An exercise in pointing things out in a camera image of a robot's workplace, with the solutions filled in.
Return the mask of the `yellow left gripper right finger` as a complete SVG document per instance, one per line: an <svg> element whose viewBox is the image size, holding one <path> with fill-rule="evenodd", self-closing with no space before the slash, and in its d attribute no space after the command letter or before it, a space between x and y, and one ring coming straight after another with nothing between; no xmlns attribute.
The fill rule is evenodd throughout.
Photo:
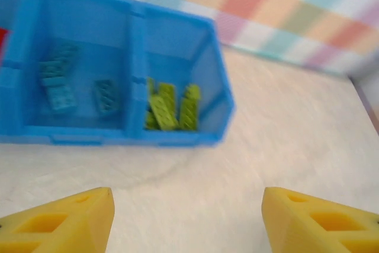
<svg viewBox="0 0 379 253"><path fill-rule="evenodd" d="M376 213L280 187L264 190L261 212L272 252L378 252Z"/></svg>

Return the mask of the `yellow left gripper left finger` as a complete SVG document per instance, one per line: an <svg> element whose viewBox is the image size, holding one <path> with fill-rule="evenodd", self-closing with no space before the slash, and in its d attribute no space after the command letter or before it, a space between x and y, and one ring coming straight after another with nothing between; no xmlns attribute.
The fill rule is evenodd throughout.
<svg viewBox="0 0 379 253"><path fill-rule="evenodd" d="M1 218L1 252L105 252L115 205L98 187Z"/></svg>

